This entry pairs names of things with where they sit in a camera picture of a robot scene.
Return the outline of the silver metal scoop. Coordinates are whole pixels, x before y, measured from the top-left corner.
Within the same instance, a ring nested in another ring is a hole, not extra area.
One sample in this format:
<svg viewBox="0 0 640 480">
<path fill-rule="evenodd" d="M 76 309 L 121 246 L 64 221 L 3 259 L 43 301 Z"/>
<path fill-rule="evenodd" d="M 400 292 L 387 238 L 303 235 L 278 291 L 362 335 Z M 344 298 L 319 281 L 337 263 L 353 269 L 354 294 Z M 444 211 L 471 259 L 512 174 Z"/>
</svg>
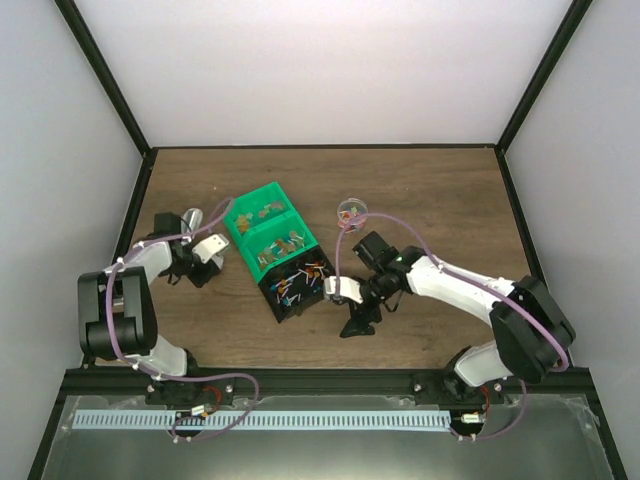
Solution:
<svg viewBox="0 0 640 480">
<path fill-rule="evenodd" d="M 203 220 L 203 211 L 199 208 L 189 208 L 181 216 L 182 244 L 189 244 L 193 240 L 192 232 L 196 231 Z"/>
</svg>

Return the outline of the black lollipop bin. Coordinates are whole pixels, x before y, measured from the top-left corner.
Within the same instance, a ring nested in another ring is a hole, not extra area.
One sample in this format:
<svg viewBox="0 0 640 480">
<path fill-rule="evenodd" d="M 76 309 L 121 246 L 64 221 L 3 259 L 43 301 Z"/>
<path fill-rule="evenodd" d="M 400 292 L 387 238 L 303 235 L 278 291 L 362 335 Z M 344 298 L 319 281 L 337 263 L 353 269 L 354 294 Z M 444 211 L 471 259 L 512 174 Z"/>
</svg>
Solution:
<svg viewBox="0 0 640 480">
<path fill-rule="evenodd" d="M 305 310 L 324 298 L 324 280 L 335 273 L 320 246 L 294 255 L 269 269 L 258 287 L 278 323 Z"/>
</svg>

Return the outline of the clear round plastic cup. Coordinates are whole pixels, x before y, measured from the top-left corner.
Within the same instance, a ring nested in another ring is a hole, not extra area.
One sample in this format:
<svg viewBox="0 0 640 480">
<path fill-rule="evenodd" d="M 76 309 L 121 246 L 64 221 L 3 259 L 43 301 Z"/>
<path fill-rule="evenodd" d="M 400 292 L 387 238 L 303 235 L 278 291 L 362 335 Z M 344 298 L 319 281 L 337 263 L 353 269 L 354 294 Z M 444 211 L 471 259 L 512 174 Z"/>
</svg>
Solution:
<svg viewBox="0 0 640 480">
<path fill-rule="evenodd" d="M 357 198 L 342 201 L 337 208 L 338 226 L 345 228 L 347 233 L 360 231 L 366 222 L 365 214 L 368 207 L 365 202 Z"/>
</svg>

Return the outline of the green two-compartment candy bin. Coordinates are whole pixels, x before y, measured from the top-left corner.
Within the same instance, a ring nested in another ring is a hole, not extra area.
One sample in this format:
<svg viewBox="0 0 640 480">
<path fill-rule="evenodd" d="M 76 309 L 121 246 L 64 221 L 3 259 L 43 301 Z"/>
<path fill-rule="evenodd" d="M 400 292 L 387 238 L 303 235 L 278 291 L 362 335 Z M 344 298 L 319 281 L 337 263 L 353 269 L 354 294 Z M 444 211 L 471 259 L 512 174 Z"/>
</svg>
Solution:
<svg viewBox="0 0 640 480">
<path fill-rule="evenodd" d="M 253 279 L 319 245 L 278 182 L 237 197 L 223 222 Z"/>
</svg>

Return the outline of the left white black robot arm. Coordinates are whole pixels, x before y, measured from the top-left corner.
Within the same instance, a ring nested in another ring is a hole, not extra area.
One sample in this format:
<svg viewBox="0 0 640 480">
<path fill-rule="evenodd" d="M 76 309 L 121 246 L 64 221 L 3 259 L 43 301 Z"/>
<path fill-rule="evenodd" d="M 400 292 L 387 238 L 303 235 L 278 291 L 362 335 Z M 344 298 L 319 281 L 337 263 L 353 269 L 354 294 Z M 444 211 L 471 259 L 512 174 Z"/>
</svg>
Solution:
<svg viewBox="0 0 640 480">
<path fill-rule="evenodd" d="M 171 285 L 187 278 L 204 287 L 221 273 L 229 240 L 222 234 L 196 238 L 203 212 L 190 208 L 154 217 L 154 230 L 114 264 L 85 273 L 77 281 L 79 343 L 92 359 L 121 360 L 148 373 L 155 382 L 169 380 L 169 391 L 181 403 L 196 402 L 203 377 L 192 371 L 193 356 L 159 333 L 151 283 Z"/>
</svg>

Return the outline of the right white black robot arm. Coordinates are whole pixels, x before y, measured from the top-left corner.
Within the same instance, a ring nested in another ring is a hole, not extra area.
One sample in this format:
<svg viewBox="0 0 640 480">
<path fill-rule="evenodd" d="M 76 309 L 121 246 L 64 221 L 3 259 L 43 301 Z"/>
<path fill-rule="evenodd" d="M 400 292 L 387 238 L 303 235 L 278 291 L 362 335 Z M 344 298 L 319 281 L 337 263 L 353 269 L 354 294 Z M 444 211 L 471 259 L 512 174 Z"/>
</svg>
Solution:
<svg viewBox="0 0 640 480">
<path fill-rule="evenodd" d="M 341 337 L 374 334 L 381 312 L 394 310 L 388 300 L 404 293 L 444 302 L 491 328 L 491 341 L 462 349 L 444 368 L 441 388 L 451 400 L 468 402 L 488 382 L 504 377 L 538 384 L 549 372 L 567 368 L 576 333 L 541 280 L 480 275 L 417 246 L 397 250 L 377 232 L 353 251 L 372 276 L 335 274 L 323 283 L 327 299 L 349 306 Z"/>
</svg>

